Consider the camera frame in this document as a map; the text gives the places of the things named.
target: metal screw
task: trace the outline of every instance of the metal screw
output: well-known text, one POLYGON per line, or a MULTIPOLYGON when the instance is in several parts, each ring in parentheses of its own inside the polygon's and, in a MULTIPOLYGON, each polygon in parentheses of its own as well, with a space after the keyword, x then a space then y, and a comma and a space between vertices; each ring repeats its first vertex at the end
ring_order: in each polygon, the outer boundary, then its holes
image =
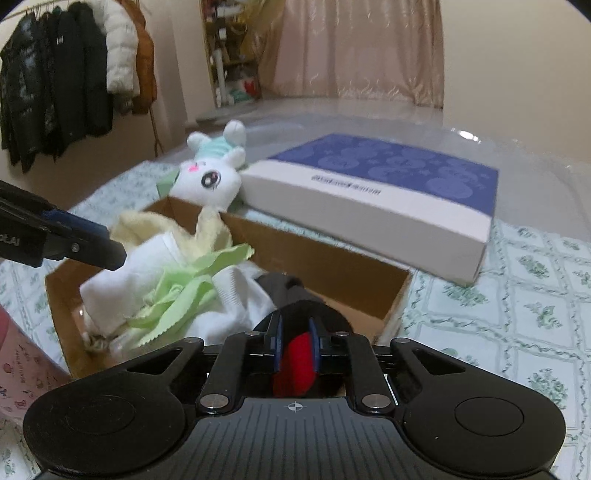
POLYGON ((230 403, 230 400, 228 400, 228 397, 225 395, 220 395, 219 393, 211 393, 209 395, 205 395, 204 397, 202 397, 200 403, 205 408, 209 408, 211 410, 218 410, 228 405, 230 403))
POLYGON ((367 408, 371 408, 373 410, 377 410, 379 408, 386 408, 392 402, 386 395, 380 395, 379 393, 372 393, 370 395, 366 395, 361 399, 361 403, 365 405, 367 408))

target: white wall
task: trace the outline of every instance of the white wall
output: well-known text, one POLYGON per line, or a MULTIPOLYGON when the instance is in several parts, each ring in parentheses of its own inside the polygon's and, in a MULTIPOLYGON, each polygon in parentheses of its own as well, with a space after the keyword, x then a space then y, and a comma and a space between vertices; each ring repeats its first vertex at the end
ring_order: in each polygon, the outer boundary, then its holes
MULTIPOLYGON (((39 0, 26 0, 17 9, 39 0)), ((66 2, 60 2, 63 8, 66 2)), ((157 128, 165 148, 184 141, 187 122, 186 99, 191 119, 213 107, 213 96, 203 87, 202 72, 207 72, 203 49, 203 28, 199 0, 142 0, 148 31, 155 45, 158 100, 154 104, 157 128), (184 19, 182 28, 174 23, 184 19), (177 55, 177 45, 184 45, 177 55), (184 66, 184 84, 179 64, 184 66)), ((0 24, 0 47, 12 34, 19 18, 0 24)), ((38 155, 33 168, 23 175, 20 165, 11 167, 7 151, 0 151, 0 180, 39 194, 60 207, 67 208, 81 201, 117 174, 137 163, 154 158, 154 137, 150 118, 145 116, 116 117, 113 130, 104 137, 86 138, 71 145, 54 164, 53 159, 38 155)))
POLYGON ((591 23, 566 0, 440 0, 444 124, 591 161, 591 23))

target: brown jacket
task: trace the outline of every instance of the brown jacket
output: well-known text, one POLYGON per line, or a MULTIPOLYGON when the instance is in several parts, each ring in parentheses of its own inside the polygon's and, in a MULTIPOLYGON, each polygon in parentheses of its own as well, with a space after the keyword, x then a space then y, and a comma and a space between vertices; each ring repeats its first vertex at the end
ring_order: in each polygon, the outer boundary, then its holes
POLYGON ((138 51, 135 66, 138 71, 139 95, 133 98, 132 112, 145 114, 156 100, 158 88, 154 76, 154 42, 146 30, 146 20, 133 0, 117 0, 134 22, 138 31, 138 51))

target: pink cup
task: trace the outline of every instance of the pink cup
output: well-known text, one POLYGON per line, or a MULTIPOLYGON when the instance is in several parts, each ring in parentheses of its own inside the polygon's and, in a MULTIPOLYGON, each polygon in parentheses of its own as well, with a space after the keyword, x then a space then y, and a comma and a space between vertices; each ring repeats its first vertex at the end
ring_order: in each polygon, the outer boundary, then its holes
POLYGON ((70 381, 0 306, 0 411, 22 424, 33 401, 70 381))

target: yellow towel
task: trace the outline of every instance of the yellow towel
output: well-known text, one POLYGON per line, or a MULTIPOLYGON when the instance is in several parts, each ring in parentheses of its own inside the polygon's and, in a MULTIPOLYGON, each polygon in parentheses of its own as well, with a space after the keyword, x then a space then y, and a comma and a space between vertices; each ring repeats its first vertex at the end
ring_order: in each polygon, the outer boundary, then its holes
POLYGON ((111 227, 111 239, 121 243, 129 254, 154 235, 172 232, 187 262, 232 246, 232 235, 222 222, 219 213, 204 207, 197 219, 195 235, 190 235, 172 218, 154 212, 126 210, 119 215, 117 224, 111 227))

